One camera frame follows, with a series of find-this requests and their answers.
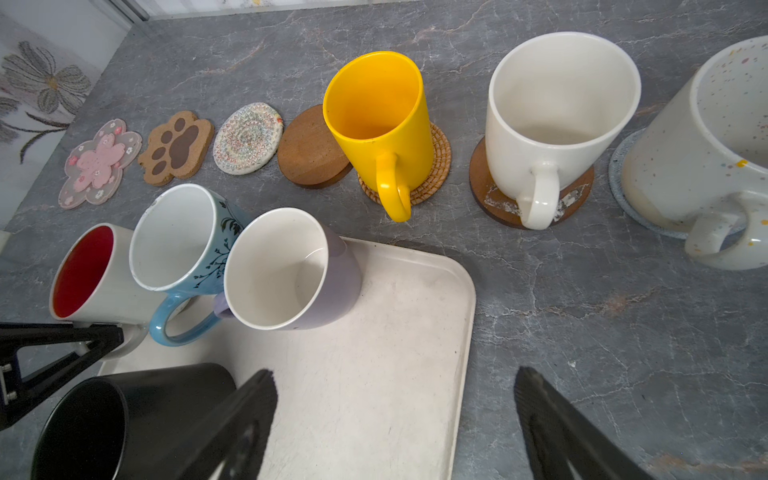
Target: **cork coaster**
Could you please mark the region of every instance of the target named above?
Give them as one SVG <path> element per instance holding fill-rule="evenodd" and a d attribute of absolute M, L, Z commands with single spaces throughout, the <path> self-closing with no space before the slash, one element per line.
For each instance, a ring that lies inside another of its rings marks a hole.
<path fill-rule="evenodd" d="M 162 187 L 176 178 L 192 177 L 200 169 L 214 139 L 214 126 L 191 111 L 180 111 L 149 134 L 147 150 L 139 155 L 144 181 Z"/>

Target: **gray felt coaster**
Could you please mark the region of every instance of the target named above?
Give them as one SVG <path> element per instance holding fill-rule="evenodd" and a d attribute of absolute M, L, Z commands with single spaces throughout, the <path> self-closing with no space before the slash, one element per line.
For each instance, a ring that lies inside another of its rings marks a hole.
<path fill-rule="evenodd" d="M 627 156 L 630 148 L 632 148 L 632 145 L 634 145 L 634 142 L 640 138 L 644 131 L 645 129 L 642 129 L 634 132 L 633 134 L 629 134 L 625 139 L 621 141 L 619 146 L 616 147 L 614 154 L 611 155 L 611 161 L 608 162 L 608 184 L 611 185 L 611 193 L 614 195 L 614 198 L 619 204 L 619 207 L 621 207 L 623 211 L 627 212 L 627 215 L 632 217 L 643 227 L 646 227 L 652 232 L 656 232 L 667 237 L 685 240 L 688 238 L 688 233 L 676 232 L 674 230 L 661 228 L 655 223 L 646 220 L 646 218 L 640 215 L 637 210 L 635 210 L 629 204 L 629 202 L 627 202 L 627 199 L 624 198 L 624 191 L 621 189 L 621 171 L 624 168 L 624 159 Z M 741 230 L 744 230 L 744 227 L 731 230 L 729 235 L 740 232 Z"/>

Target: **wooden coaster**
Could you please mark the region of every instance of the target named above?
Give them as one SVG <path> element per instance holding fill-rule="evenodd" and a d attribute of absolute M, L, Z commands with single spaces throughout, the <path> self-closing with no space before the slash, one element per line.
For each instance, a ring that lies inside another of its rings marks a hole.
<path fill-rule="evenodd" d="M 322 105 L 303 111 L 286 127 L 277 164 L 288 180 L 305 188 L 328 187 L 352 170 L 326 125 Z"/>
<path fill-rule="evenodd" d="M 594 167 L 590 167 L 576 181 L 560 192 L 560 203 L 552 221 L 557 225 L 574 214 L 576 210 L 587 200 L 594 182 Z M 480 140 L 472 159 L 469 161 L 469 183 L 472 185 L 472 194 L 475 196 L 480 208 L 494 220 L 514 228 L 523 227 L 520 220 L 518 203 L 502 193 L 496 187 L 488 169 L 488 159 L 485 156 L 485 137 Z"/>

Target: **cherry blossom coaster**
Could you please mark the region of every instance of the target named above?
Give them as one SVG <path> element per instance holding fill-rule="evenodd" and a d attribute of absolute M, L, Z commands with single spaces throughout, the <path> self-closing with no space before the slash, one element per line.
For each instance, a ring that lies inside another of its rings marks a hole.
<path fill-rule="evenodd" d="M 88 200 L 100 205 L 118 190 L 126 168 L 141 150 L 141 136 L 128 131 L 119 118 L 108 121 L 93 140 L 79 144 L 67 157 L 69 178 L 58 195 L 58 204 L 69 210 Z"/>

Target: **plastic tray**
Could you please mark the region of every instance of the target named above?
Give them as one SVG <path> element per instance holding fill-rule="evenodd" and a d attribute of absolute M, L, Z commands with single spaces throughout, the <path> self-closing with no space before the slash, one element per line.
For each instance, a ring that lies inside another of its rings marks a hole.
<path fill-rule="evenodd" d="M 224 320 L 190 345 L 151 338 L 100 375 L 197 362 L 237 385 L 272 369 L 277 411 L 259 479 L 451 478 L 475 286 L 448 257 L 345 239 L 363 271 L 357 304 L 313 330 L 260 332 Z M 171 321 L 181 331 L 211 297 Z"/>

